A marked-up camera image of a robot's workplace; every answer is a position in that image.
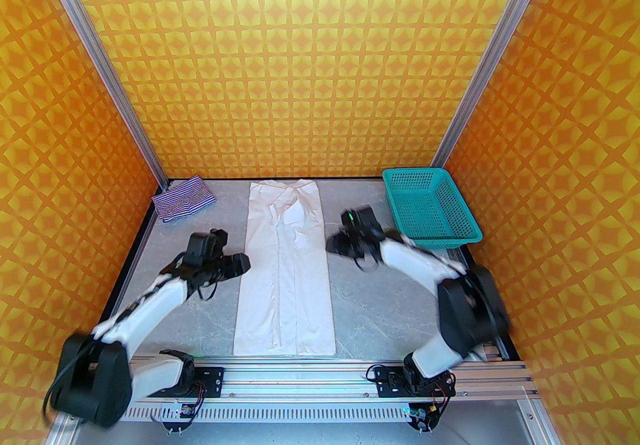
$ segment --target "black cable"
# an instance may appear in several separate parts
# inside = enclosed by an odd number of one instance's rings
[[[423,249],[423,248],[418,247],[418,246],[411,246],[411,244],[405,244],[405,246],[413,247],[416,250],[418,250],[418,251],[420,251],[422,253],[425,253],[426,255],[428,255],[430,257],[433,257],[435,260],[440,262],[442,265],[448,267],[449,269],[453,269],[453,271],[455,271],[458,274],[458,276],[466,276],[466,274],[464,272],[459,271],[453,265],[451,265],[450,263],[445,262],[442,258],[440,258],[438,255],[436,255],[432,251],[429,251],[428,249]]]
[[[442,424],[444,427],[448,428],[453,434],[455,434],[458,438],[460,438],[463,442],[464,445],[471,445],[471,443],[464,437],[462,436],[462,434],[460,434],[458,431],[456,431],[453,427],[451,427],[448,423],[444,422]]]
[[[207,394],[207,389],[205,388],[205,386],[197,381],[196,383],[193,384],[192,388],[195,387],[199,387],[199,391],[198,391],[198,398],[196,399],[195,403],[193,405],[191,404],[186,404],[186,406],[192,408],[193,413],[191,414],[191,417],[189,419],[188,422],[182,423],[182,422],[163,422],[162,417],[158,416],[158,418],[156,419],[153,415],[151,415],[151,420],[153,420],[153,422],[158,422],[160,424],[162,424],[162,427],[164,427],[164,429],[166,431],[169,431],[169,434],[171,434],[174,431],[174,428],[178,428],[178,433],[182,436],[182,433],[184,431],[186,431],[187,427],[189,427],[192,423],[194,423],[195,418],[198,416],[198,414],[200,413],[200,410],[202,409],[202,406],[204,404],[205,401],[205,395]]]
[[[378,261],[375,261],[375,264],[373,264],[373,269],[371,267],[368,267],[367,269],[365,269],[364,267],[362,267],[360,265],[360,263],[358,262],[357,258],[354,258],[353,261],[355,262],[355,265],[358,266],[358,269],[360,269],[363,273],[373,273],[374,271],[377,271],[378,269]]]
[[[451,372],[451,371],[450,371],[448,374],[449,374],[449,376],[450,376],[450,378],[451,378],[451,381],[452,381],[452,382],[451,382],[451,384],[452,384],[453,386],[455,386],[455,385],[456,385],[456,380],[457,380],[457,379],[456,379],[456,375],[455,375],[453,372]],[[444,411],[447,409],[447,406],[449,405],[449,401],[450,401],[450,400],[451,400],[451,397],[447,397],[447,398],[446,398],[445,403],[444,403],[444,404],[442,404],[442,409],[440,410],[440,415],[441,415],[441,416],[442,416],[442,414],[444,413]]]
[[[217,290],[218,290],[218,282],[216,281],[215,286],[213,287],[213,292],[211,292],[211,294],[209,294],[206,299],[202,295],[201,287],[198,287],[198,296],[200,297],[200,299],[202,299],[202,301],[209,301],[212,297],[214,297]]]
[[[187,251],[181,251],[181,253],[178,253],[178,255],[176,255],[175,258],[171,261],[171,264],[177,264],[178,260],[185,256],[185,253],[187,253]]]
[[[51,383],[48,390],[46,391],[46,394],[44,395],[44,400],[42,401],[42,420],[44,421],[47,429],[50,429],[51,427],[51,421],[47,416],[47,406],[49,404],[49,399],[51,397],[51,394],[53,394],[53,389],[60,382],[62,377],[69,371],[69,369],[71,369],[71,367],[73,367],[73,365],[75,365],[78,362],[78,360],[80,360],[80,358],[82,358],[82,356],[84,356],[87,353],[87,351],[89,351],[89,349],[91,349],[92,347],[93,347],[93,344],[87,344],[86,346],[82,347],[82,349],[80,349],[80,351],[78,351],[75,354],[75,356],[73,356],[73,358],[69,360],[69,362],[62,368],[62,370],[58,372],[57,376],[55,376],[55,379],[53,379],[53,382]]]
[[[376,382],[375,379],[370,379],[370,377],[369,377],[369,372],[371,372],[371,369],[373,369],[375,367],[384,367],[385,369],[387,368],[386,365],[382,365],[381,363],[374,363],[368,369],[366,369],[366,374],[364,374],[364,379],[366,379],[369,383],[375,383]]]
[[[489,301],[487,301],[487,297],[483,294],[482,290],[469,276],[466,276],[466,280],[470,283],[470,285],[475,289],[475,291],[482,299],[482,303],[486,308],[487,317],[489,317],[489,324],[491,325],[491,331],[493,331],[493,338],[495,339],[496,344],[500,342],[500,331],[498,331],[498,323],[496,322],[496,317],[494,317],[494,313],[489,306]]]

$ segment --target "black mounting plate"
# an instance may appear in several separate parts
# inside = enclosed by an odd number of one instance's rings
[[[425,387],[420,389],[421,393],[413,393],[409,390],[409,384],[405,378],[404,369],[401,366],[387,367],[385,365],[377,365],[372,368],[375,375],[375,388],[377,396],[380,399],[405,399],[407,397],[430,397],[434,390],[438,390],[439,386],[446,391],[443,393],[445,397],[453,397],[456,394],[455,387],[451,383],[450,372],[444,371],[438,376],[430,379]]]
[[[415,397],[407,390],[407,381],[402,367],[379,365],[372,369],[375,375],[375,388],[380,399]]]
[[[195,382],[200,382],[206,388],[206,399],[220,399],[222,385],[224,383],[225,370],[222,367],[195,367]],[[184,395],[182,389],[178,392],[175,388],[165,388],[149,395],[152,399],[197,399],[198,390]]]

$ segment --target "patterned wallpaper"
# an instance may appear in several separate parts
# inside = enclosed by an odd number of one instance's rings
[[[640,0],[533,0],[446,165],[567,444],[640,443]]]
[[[0,441],[39,444],[156,182],[58,0],[0,0]]]
[[[83,0],[169,177],[430,163],[506,0]]]

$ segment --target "teal mesh basket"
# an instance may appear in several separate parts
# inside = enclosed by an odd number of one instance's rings
[[[398,230],[425,249],[453,249],[482,232],[451,175],[442,168],[385,169],[382,179]]]

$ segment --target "gray marble surface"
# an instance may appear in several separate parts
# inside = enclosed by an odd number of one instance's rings
[[[243,250],[249,211],[248,180],[208,180],[217,202],[171,223],[159,219],[130,278],[120,307],[129,305],[158,271],[186,249],[196,231],[228,232],[227,255]],[[380,179],[317,180],[327,237],[335,233],[346,208],[371,205],[382,227],[393,227],[385,185]],[[328,255],[336,358],[402,359],[437,329],[436,301],[406,275],[379,266],[364,273],[349,259]],[[179,349],[195,356],[231,356],[240,278],[219,284],[210,301],[192,296],[168,315],[138,349],[138,354]]]

